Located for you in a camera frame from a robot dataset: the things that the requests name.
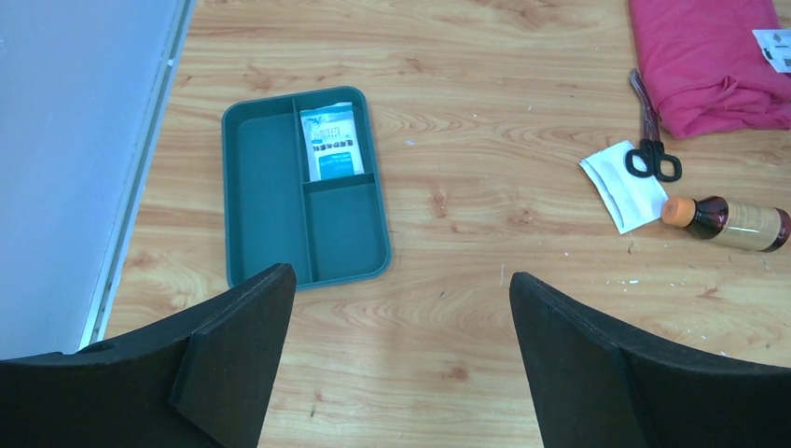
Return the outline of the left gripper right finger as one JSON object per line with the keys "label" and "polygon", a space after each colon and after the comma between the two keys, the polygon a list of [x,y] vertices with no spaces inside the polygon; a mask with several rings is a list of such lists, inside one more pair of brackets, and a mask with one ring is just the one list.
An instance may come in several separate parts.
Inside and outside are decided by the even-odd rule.
{"label": "left gripper right finger", "polygon": [[509,299],[547,447],[786,447],[790,371],[639,329],[529,273]]}

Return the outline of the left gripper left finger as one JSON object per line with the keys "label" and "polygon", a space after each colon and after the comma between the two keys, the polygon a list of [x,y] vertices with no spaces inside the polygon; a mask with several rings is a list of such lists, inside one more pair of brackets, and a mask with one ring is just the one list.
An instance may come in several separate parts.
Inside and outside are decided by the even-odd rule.
{"label": "left gripper left finger", "polygon": [[255,447],[296,292],[288,264],[74,354],[1,364],[5,447]]}

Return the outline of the brown orange-cap bottle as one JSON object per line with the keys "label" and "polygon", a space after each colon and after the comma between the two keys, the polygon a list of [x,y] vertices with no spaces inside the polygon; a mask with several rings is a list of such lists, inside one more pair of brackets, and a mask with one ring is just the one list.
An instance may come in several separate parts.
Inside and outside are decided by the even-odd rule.
{"label": "brown orange-cap bottle", "polygon": [[790,238],[790,215],[783,209],[729,201],[671,197],[662,206],[663,223],[719,245],[770,253]]}

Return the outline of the teal divided tray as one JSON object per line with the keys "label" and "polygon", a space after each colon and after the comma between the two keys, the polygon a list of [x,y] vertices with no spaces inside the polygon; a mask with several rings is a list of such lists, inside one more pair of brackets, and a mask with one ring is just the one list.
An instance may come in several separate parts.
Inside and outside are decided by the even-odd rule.
{"label": "teal divided tray", "polygon": [[[351,102],[365,172],[310,182],[299,112]],[[223,115],[226,271],[238,286],[276,263],[298,289],[368,280],[392,259],[367,98],[341,86],[240,102]]]}

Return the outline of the black handled scissors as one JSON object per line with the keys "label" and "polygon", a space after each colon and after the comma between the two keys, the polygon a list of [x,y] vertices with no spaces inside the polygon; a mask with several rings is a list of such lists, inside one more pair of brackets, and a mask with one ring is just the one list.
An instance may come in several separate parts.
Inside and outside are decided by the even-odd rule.
{"label": "black handled scissors", "polygon": [[682,177],[682,164],[665,151],[660,139],[659,115],[637,68],[630,71],[629,81],[641,104],[642,133],[639,146],[626,153],[625,168],[630,175],[639,178],[655,177],[660,182],[676,182]]}

